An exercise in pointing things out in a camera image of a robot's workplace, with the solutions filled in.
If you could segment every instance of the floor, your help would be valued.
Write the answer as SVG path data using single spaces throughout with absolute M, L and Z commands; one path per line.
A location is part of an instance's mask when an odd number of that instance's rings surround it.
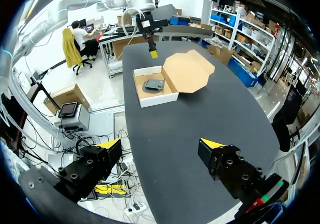
M 48 92 L 55 92 L 68 85 L 77 83 L 86 99 L 90 103 L 91 107 L 99 107 L 111 106 L 124 100 L 122 78 L 122 74 L 117 74 L 114 76 L 114 78 L 109 79 L 104 61 L 101 57 L 98 56 L 93 63 L 93 68 L 90 69 L 88 66 L 85 68 L 81 68 L 78 76 L 75 75 L 72 69 L 67 68 L 66 64 L 63 64 L 55 68 L 54 70 L 51 70 L 49 74 L 44 77 L 42 83 Z M 266 88 L 264 88 L 261 92 L 259 92 L 256 87 L 249 88 L 248 90 L 257 100 L 258 104 L 261 106 L 268 119 L 272 121 L 273 116 L 282 107 L 289 88 L 287 88 L 283 84 L 283 82 L 280 81 L 278 84 L 275 84 L 274 82 L 268 83 L 266 85 Z M 33 104 L 40 112 L 47 115 L 46 117 L 50 121 L 52 121 L 54 117 L 52 117 L 52 113 L 49 112 L 49 110 L 43 104 L 44 98 L 45 94 L 43 92 L 39 93 Z M 30 122 L 33 123 L 39 134 L 43 137 L 45 143 L 50 146 L 56 146 L 58 144 L 57 141 L 52 140 L 51 136 L 37 123 L 32 120 L 30 120 Z M 124 132 L 121 131 L 121 135 L 125 134 L 127 126 L 124 113 L 118 113 L 115 115 L 114 129 L 114 132 L 116 134 L 120 130 L 124 130 Z M 26 122 L 24 130 L 29 135 L 31 135 L 31 137 L 36 138 L 35 131 L 29 122 Z M 121 140 L 123 148 L 130 149 L 128 137 L 124 135 Z M 33 142 L 30 140 L 26 140 L 26 145 L 29 145 L 31 147 L 33 146 Z M 50 151 L 38 146 L 35 147 L 34 151 L 37 152 L 43 159 L 48 159 L 48 153 Z M 278 157 L 281 157 L 283 154 L 284 153 L 280 152 L 278 154 Z M 125 158 L 129 158 L 130 156 L 132 156 L 131 153 L 127 154 Z M 277 170 L 275 169 L 274 171 L 280 173 L 284 172 L 284 176 L 288 176 L 288 178 L 290 178 L 290 176 L 293 175 L 293 171 L 288 167 L 292 167 L 292 162 L 293 160 L 289 160 L 286 161 L 286 163 L 282 163 L 280 167 L 278 167 L 277 165 L 277 167 L 275 167 L 277 168 Z M 131 168 L 132 171 L 135 170 L 134 165 L 132 165 Z M 128 206 L 132 206 L 134 203 L 141 202 L 145 203 L 148 206 L 143 190 L 141 186 L 139 186 L 139 188 L 136 189 L 135 194 L 130 197 L 106 198 L 103 200 L 79 202 L 78 204 L 91 212 L 97 213 L 104 217 L 109 217 L 114 220 L 139 224 L 154 223 L 155 221 L 149 208 L 142 214 L 132 215 L 130 218 L 125 215 L 123 210 L 126 208 L 126 204 Z M 225 215 L 221 216 L 217 220 L 213 220 L 211 224 L 226 223 L 228 221 L 231 221 L 238 208 L 239 205 L 235 206 Z

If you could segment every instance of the small screen device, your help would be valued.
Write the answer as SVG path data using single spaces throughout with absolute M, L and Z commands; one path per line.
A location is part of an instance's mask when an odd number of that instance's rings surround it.
M 76 113 L 77 105 L 78 105 L 77 102 L 64 103 L 61 107 L 58 117 L 59 118 L 73 117 Z

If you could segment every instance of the power strip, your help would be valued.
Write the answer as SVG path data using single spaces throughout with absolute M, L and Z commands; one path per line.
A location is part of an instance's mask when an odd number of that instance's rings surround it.
M 126 165 L 127 167 L 129 167 L 129 166 L 132 165 L 132 164 L 135 164 L 133 157 L 124 159 L 124 160 L 122 161 L 122 163 L 125 163 L 125 165 Z
M 148 207 L 144 203 L 139 203 L 139 204 L 137 203 L 137 205 L 140 207 L 139 210 L 137 210 L 135 207 L 129 207 L 127 209 L 124 209 L 124 213 L 127 215 L 127 217 L 130 217 L 133 214 L 136 215 L 148 209 Z

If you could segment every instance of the white box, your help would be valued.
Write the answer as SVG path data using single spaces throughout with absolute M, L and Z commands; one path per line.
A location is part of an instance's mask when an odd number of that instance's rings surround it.
M 215 67 L 195 50 L 168 57 L 163 66 L 133 70 L 134 84 L 141 108 L 173 102 L 179 93 L 194 93 L 205 87 Z M 164 80 L 159 93 L 146 93 L 143 84 L 148 79 Z

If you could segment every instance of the computer monitor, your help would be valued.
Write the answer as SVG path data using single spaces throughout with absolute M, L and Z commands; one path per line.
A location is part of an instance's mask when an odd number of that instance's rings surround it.
M 86 22 L 86 19 L 82 19 L 79 21 L 79 24 L 80 24 L 80 28 L 86 26 L 87 22 Z
M 92 24 L 89 24 L 89 25 L 86 25 L 84 27 L 82 27 L 85 31 L 87 31 L 88 33 L 91 33 L 92 30 L 94 29 L 94 26 L 93 26 L 93 23 Z

